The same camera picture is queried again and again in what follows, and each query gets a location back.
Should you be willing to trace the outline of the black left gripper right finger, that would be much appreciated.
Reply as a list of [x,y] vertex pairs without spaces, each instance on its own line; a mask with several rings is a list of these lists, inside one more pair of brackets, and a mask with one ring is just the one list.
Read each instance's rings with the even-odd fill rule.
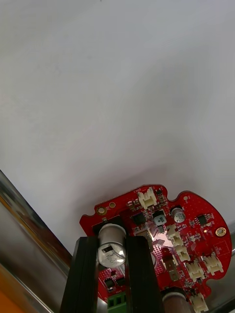
[[163,313],[163,300],[147,239],[126,238],[126,300],[128,313]]

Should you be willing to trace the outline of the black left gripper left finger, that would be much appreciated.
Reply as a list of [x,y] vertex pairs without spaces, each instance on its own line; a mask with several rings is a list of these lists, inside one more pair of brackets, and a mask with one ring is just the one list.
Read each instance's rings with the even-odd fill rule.
[[95,313],[98,299],[98,237],[80,237],[75,245],[60,307],[61,313]]

